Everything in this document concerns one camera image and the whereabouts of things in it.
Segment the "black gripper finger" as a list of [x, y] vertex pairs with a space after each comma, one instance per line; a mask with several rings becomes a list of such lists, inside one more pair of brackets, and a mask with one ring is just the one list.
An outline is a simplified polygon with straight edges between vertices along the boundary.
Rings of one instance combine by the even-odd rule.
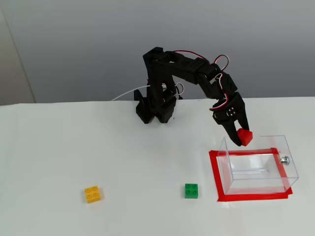
[[231, 141], [237, 146], [241, 146], [242, 142], [238, 136], [234, 121], [218, 121], [218, 125], [223, 126]]
[[238, 120], [241, 128], [249, 131], [250, 128], [249, 128], [249, 123], [248, 123], [246, 112], [240, 111], [237, 113], [236, 117], [237, 117], [237, 120]]

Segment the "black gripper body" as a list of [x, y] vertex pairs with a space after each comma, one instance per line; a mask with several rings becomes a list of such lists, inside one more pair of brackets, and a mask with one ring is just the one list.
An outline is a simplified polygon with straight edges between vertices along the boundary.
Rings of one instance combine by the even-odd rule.
[[237, 113], [245, 110], [245, 103], [240, 95], [236, 92], [228, 103], [221, 108], [215, 109], [213, 111], [213, 118], [218, 123], [218, 121], [237, 121]]

